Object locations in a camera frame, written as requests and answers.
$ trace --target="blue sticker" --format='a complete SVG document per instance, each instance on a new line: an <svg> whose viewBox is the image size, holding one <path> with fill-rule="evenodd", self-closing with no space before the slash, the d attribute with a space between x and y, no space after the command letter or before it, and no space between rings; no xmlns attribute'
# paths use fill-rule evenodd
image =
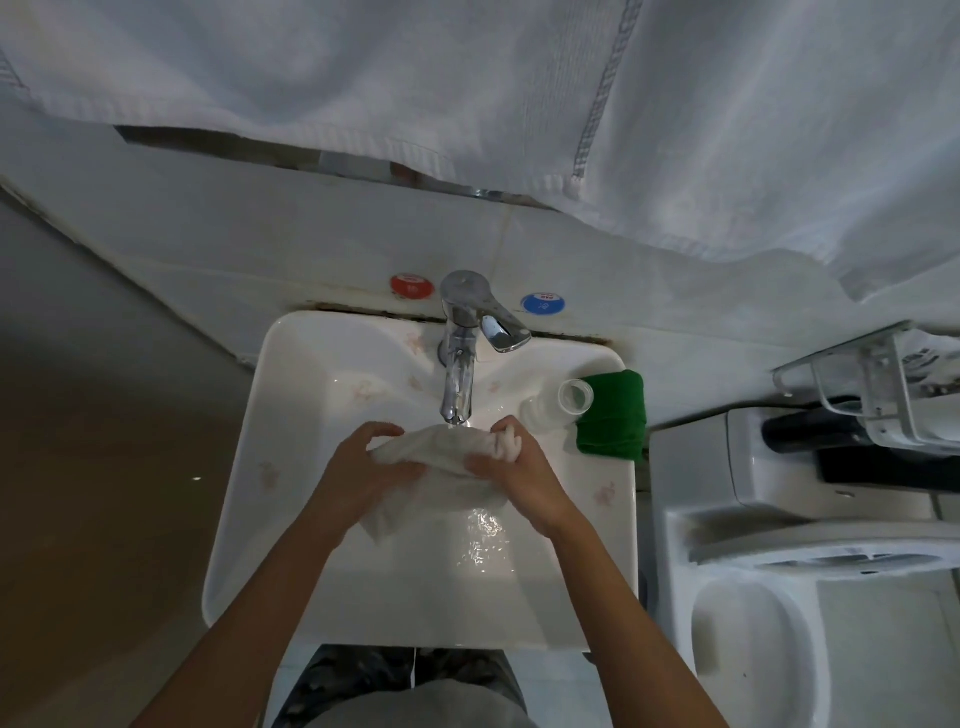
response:
<svg viewBox="0 0 960 728"><path fill-rule="evenodd" d="M537 316L553 316L564 310L566 302L556 293L531 293L520 302L523 310Z"/></svg>

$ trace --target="plastic packaging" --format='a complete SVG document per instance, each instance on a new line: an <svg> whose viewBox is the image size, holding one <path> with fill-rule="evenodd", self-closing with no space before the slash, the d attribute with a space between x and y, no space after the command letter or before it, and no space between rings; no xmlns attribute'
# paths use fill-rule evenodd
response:
<svg viewBox="0 0 960 728"><path fill-rule="evenodd" d="M593 404L593 389L582 379L548 383L520 405L519 418L534 434L573 425Z"/></svg>

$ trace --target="white toilet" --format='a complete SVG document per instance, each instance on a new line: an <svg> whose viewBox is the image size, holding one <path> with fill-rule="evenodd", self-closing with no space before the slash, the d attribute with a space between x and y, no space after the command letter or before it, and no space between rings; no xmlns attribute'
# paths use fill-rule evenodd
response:
<svg viewBox="0 0 960 728"><path fill-rule="evenodd" d="M828 725L817 582L960 566L928 494L837 486L760 436L783 409L732 410L650 441L652 612L732 728Z"/></svg>

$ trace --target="green cloth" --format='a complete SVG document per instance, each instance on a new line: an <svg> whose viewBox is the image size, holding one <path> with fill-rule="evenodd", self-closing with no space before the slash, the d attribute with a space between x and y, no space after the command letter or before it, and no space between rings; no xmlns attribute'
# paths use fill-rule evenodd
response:
<svg viewBox="0 0 960 728"><path fill-rule="evenodd" d="M593 405L577 422L577 449L588 455L640 460L647 427L643 377L628 369L583 380L593 389Z"/></svg>

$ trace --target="red sticker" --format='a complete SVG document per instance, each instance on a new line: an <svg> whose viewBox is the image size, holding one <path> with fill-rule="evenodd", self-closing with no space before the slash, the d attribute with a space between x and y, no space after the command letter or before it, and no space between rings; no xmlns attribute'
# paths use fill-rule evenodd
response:
<svg viewBox="0 0 960 728"><path fill-rule="evenodd" d="M420 299L429 298L433 293L433 283L423 276L414 276L409 273L401 273L390 279L390 288L402 299Z"/></svg>

